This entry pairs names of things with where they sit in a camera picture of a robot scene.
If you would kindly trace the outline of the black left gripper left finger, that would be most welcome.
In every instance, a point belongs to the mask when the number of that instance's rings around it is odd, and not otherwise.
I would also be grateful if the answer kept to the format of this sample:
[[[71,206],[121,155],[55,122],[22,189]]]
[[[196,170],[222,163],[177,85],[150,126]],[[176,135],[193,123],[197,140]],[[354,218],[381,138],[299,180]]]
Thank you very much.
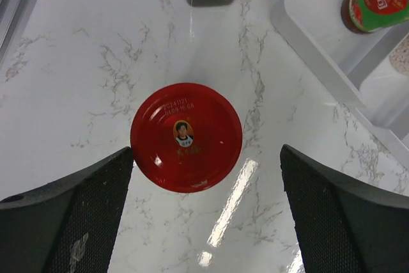
[[[107,272],[132,169],[125,147],[1,200],[1,272]]]

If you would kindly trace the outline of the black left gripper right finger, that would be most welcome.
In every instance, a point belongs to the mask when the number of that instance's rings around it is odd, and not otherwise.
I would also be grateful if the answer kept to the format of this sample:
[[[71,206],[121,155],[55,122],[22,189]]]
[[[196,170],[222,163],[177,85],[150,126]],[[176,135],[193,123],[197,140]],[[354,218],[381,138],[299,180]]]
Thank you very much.
[[[306,272],[408,272],[408,197],[287,144],[280,161]]]

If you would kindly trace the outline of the red lid sauce jar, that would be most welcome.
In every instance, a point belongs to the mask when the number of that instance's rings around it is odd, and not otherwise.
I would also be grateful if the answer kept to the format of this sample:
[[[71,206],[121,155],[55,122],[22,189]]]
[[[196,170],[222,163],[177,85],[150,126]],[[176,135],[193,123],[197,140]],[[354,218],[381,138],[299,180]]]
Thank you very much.
[[[242,150],[242,125],[217,91],[191,82],[166,86],[138,108],[130,147],[141,172],[159,187],[200,192],[230,174]]]

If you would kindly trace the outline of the blue label spice jar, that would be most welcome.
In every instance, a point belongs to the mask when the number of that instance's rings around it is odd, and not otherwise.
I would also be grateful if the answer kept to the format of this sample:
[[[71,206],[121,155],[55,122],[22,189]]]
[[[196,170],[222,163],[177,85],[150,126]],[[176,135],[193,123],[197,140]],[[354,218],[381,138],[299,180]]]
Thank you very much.
[[[408,76],[409,74],[409,35],[390,53],[389,61],[392,67],[399,73]]]

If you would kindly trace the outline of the green label sauce bottle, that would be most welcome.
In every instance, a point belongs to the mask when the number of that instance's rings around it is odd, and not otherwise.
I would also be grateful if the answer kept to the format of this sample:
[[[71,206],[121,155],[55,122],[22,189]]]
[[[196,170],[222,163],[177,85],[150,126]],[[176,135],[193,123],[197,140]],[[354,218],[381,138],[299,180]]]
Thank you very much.
[[[373,33],[408,22],[408,0],[343,0],[341,19],[353,33]]]

